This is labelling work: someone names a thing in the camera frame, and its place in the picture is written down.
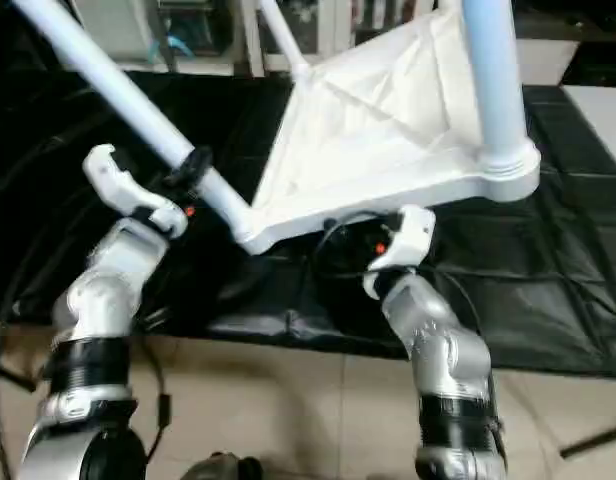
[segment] black joint ring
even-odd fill
[[[207,145],[195,147],[181,166],[164,178],[164,184],[173,189],[193,190],[211,167],[212,159],[210,147]]]

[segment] white metal tube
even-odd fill
[[[181,165],[194,146],[56,0],[13,1],[170,167]],[[197,191],[233,233],[248,236],[253,225],[250,206],[215,169],[204,175]]]
[[[301,54],[299,45],[297,45],[286,19],[279,9],[279,5],[277,5],[277,0],[261,0],[261,9],[277,45],[290,62],[293,76],[300,76],[310,65]]]
[[[257,23],[257,4],[252,0],[240,0],[241,15],[243,17],[244,31],[246,34],[246,47],[250,72],[253,77],[264,77],[264,59],[261,51],[259,24]]]
[[[484,150],[492,169],[527,144],[510,0],[463,0]]]

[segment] beige floor tile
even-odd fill
[[[193,462],[231,451],[261,458],[271,472],[334,478],[342,364],[341,355],[182,341],[161,453]]]
[[[23,455],[23,450],[26,446],[27,438],[28,437],[24,435],[12,435],[12,434],[5,435],[6,450],[8,454],[8,459],[10,461],[10,467],[13,473],[15,474],[19,469],[19,463],[21,461],[21,456]]]
[[[616,381],[517,374],[527,410],[557,446],[616,425]]]
[[[17,326],[9,330],[7,348],[1,364],[28,378],[36,378],[46,361],[52,340],[52,329],[45,327]],[[43,399],[46,388],[39,385],[30,394],[5,380],[0,380],[0,414],[5,432],[27,436],[32,429],[37,405]]]
[[[566,461],[555,461],[551,474],[551,480],[616,480],[616,443]]]
[[[340,478],[416,478],[418,413],[408,362],[347,356]]]
[[[506,480],[549,480],[544,457],[538,452],[511,454]]]
[[[508,455],[541,457],[539,430],[524,404],[523,385],[515,372],[495,371],[497,410],[504,423],[504,444]]]

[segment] black tarp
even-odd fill
[[[135,75],[195,144],[211,145],[221,173],[251,199],[290,87],[276,80]],[[616,377],[616,165],[557,87],[525,90],[542,182],[512,204],[473,199],[435,208],[428,265],[469,293],[496,366]],[[0,301],[21,257],[38,243],[17,321],[48,323],[53,300],[80,273],[116,215],[97,201],[81,162],[113,143],[140,165],[153,153],[76,75],[0,76]],[[372,224],[351,229],[364,241]],[[247,257],[208,209],[198,209],[147,286],[144,303],[172,335],[234,339],[399,357],[397,340],[356,280],[316,280],[318,235]],[[465,299],[431,281],[460,318]]]

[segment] tiled floor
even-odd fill
[[[8,365],[34,371],[48,333],[15,335]],[[275,480],[416,479],[417,401],[406,363],[199,340],[153,344],[166,366],[174,416],[150,480],[178,479],[215,451],[260,457]],[[132,382],[141,400],[133,423],[148,444],[156,387],[139,355]],[[616,382],[514,372],[497,372],[496,382],[510,479],[616,479],[616,444],[569,462],[557,455],[560,446],[616,424]],[[1,386],[13,458],[40,395]]]

